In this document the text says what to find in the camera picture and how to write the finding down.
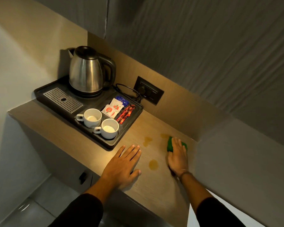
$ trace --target spill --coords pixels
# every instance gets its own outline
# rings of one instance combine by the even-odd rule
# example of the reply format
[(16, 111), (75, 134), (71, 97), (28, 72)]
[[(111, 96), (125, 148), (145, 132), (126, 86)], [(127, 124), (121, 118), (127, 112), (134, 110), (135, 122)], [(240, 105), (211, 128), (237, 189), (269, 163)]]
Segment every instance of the spill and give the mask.
[(148, 167), (151, 170), (156, 170), (156, 169), (158, 169), (159, 164), (158, 164), (157, 160), (152, 159), (152, 160), (149, 161)]
[(170, 137), (171, 135), (169, 135), (169, 134), (160, 134), (160, 136), (161, 136), (161, 138), (163, 138), (163, 139), (169, 139), (169, 137)]
[(153, 139), (151, 137), (145, 137), (144, 138), (144, 142), (143, 142), (143, 146), (147, 147), (148, 144), (152, 141)]

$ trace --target switch plate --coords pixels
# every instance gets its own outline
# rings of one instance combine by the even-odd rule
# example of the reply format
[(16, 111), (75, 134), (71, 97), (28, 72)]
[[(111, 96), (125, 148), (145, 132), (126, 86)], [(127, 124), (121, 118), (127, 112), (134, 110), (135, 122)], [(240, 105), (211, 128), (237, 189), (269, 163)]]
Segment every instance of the switch plate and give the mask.
[(147, 80), (138, 76), (135, 83), (134, 89), (137, 90), (140, 95), (142, 95), (146, 100), (157, 105), (161, 99), (164, 91), (160, 88), (157, 88), (155, 85), (151, 84)]

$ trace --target kettle base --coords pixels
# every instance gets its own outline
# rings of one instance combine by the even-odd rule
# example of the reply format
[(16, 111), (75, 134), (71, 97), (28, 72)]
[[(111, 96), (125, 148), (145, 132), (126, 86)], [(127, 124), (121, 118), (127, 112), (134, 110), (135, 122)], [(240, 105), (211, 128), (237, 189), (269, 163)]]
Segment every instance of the kettle base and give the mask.
[(71, 90), (75, 95), (82, 97), (82, 98), (94, 98), (102, 93), (102, 89), (96, 92), (82, 92), (77, 89), (75, 89), (70, 83), (68, 83), (68, 88)]

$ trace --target stainless steel kettle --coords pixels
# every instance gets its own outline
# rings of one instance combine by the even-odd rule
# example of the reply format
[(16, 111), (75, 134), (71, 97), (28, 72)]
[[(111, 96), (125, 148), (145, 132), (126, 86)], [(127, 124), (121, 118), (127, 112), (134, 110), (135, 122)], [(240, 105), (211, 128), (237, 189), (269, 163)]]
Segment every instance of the stainless steel kettle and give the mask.
[[(79, 46), (68, 51), (72, 57), (69, 83), (78, 94), (95, 96), (103, 88), (113, 85), (116, 77), (116, 64), (113, 60), (89, 46)], [(104, 65), (110, 68), (109, 80)]]

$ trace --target green sponge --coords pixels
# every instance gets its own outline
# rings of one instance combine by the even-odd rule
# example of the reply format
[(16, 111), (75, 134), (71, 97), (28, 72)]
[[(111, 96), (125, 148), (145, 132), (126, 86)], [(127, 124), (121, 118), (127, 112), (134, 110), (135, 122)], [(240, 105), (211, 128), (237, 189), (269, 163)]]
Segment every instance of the green sponge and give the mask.
[[(170, 151), (170, 152), (173, 152), (174, 149), (173, 149), (173, 145), (171, 144), (171, 136), (169, 137), (168, 141), (167, 141), (167, 151)], [(182, 143), (182, 146), (185, 146), (186, 150), (187, 150), (187, 145), (186, 143), (184, 142), (181, 142)]]

